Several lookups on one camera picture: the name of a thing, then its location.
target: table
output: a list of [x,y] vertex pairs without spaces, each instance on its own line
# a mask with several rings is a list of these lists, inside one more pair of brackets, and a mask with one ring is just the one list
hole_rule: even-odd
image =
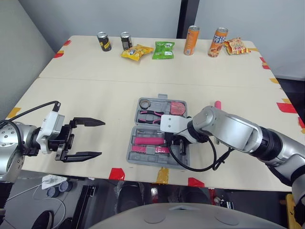
[[[134,115],[140,97],[168,94],[169,99],[185,100],[188,114],[194,116],[203,107],[222,101],[223,110],[251,120],[261,126],[275,129],[296,141],[305,143],[297,123],[297,114],[283,113],[276,102],[286,95],[282,90],[262,87],[224,85],[190,85],[169,83],[119,82],[107,80],[38,78],[17,103],[21,111],[47,101],[61,102],[60,114],[65,123],[74,117],[92,117],[106,123],[98,127],[77,127],[70,153],[102,151],[102,155],[81,163],[62,163],[55,154],[27,157],[23,169],[70,176],[109,178],[113,168],[121,168],[125,180],[156,182],[159,167],[130,164],[126,161]],[[40,126],[51,110],[45,107],[19,121]],[[217,145],[218,156],[226,151]],[[191,166],[205,167],[212,162],[209,144],[191,145]],[[196,173],[169,169],[168,184],[198,185],[229,189],[291,191],[268,168],[252,156],[233,151],[217,171]]]
[[[40,74],[41,78],[107,80],[119,82],[171,83],[183,85],[247,86],[279,88],[270,81],[271,70],[262,67],[257,51],[230,56],[223,48],[217,58],[207,51],[211,40],[198,40],[194,55],[183,54],[185,39],[132,38],[134,45],[155,48],[155,41],[175,42],[174,59],[152,60],[152,54],[136,62],[121,57],[122,42],[110,37],[112,50],[103,52],[96,36],[71,36],[57,56]],[[255,46],[245,41],[248,48]]]

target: gray wall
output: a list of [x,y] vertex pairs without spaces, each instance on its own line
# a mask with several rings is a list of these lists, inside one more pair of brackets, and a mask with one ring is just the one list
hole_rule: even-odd
[[305,80],[304,0],[200,0],[195,24],[201,39],[227,27],[228,38],[253,41],[275,75]]
[[20,3],[0,0],[0,119],[7,116],[53,55]]
[[56,52],[72,35],[176,38],[180,0],[20,0]]

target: can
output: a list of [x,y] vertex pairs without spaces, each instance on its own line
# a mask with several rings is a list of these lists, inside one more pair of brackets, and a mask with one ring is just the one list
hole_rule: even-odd
[[227,28],[218,28],[215,32],[214,38],[212,40],[211,47],[209,49],[208,55],[210,57],[217,57],[224,43],[225,38],[227,37],[228,29]]
[[193,55],[196,42],[198,39],[200,28],[195,25],[191,25],[187,31],[185,46],[184,46],[184,54],[185,55]]
[[108,35],[105,32],[99,32],[97,34],[97,39],[99,40],[99,43],[103,51],[107,52],[111,50],[111,45],[108,39]]
[[132,38],[130,37],[130,34],[128,32],[122,32],[121,33],[121,41],[123,45],[123,49],[129,49],[132,47]]

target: chip bag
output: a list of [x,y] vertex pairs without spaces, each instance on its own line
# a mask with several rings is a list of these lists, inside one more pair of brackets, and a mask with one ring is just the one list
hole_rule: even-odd
[[156,49],[154,50],[152,58],[154,60],[172,59],[174,45],[175,42],[156,42]]
[[143,45],[137,44],[127,50],[124,50],[121,54],[122,57],[130,58],[134,61],[138,61],[141,56],[148,54],[153,51],[153,48],[145,47]]
[[240,37],[227,40],[224,42],[224,45],[229,55],[251,52],[245,47]]

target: orange can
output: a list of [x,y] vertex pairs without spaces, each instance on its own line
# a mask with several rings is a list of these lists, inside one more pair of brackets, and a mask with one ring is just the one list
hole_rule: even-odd
[[214,38],[212,40],[211,47],[209,49],[208,55],[210,57],[217,57],[224,43],[225,38],[227,37],[228,29],[227,28],[218,28],[215,32]]
[[191,25],[187,31],[185,46],[184,46],[184,54],[185,55],[193,55],[194,49],[196,46],[196,42],[198,39],[200,28],[195,25]]

